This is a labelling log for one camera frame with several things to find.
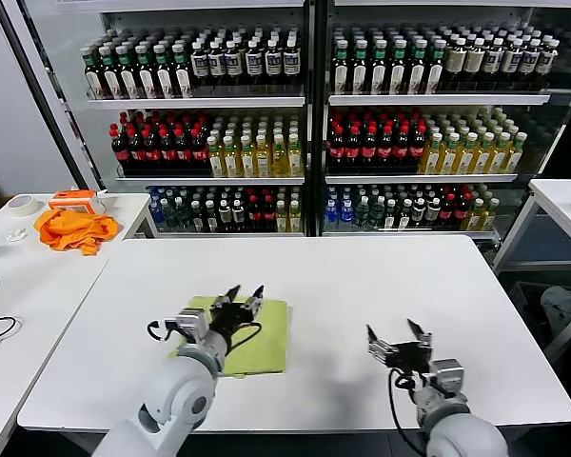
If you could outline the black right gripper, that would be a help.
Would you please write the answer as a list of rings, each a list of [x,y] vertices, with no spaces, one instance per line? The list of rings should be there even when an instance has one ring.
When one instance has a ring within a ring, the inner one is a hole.
[[[370,325],[366,325],[367,350],[370,355],[383,365],[398,368],[404,374],[429,372],[432,357],[432,333],[425,332],[422,327],[407,319],[407,323],[416,338],[416,342],[405,342],[391,345],[380,339]]]

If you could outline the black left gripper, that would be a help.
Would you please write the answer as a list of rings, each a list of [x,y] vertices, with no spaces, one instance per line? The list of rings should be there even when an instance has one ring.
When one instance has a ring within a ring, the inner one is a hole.
[[[240,288],[240,285],[234,286],[224,295],[217,296],[209,309],[209,329],[220,334],[227,342],[232,340],[232,335],[242,324],[254,321],[254,315],[259,313],[263,304],[264,285],[258,286],[243,304],[236,301]]]

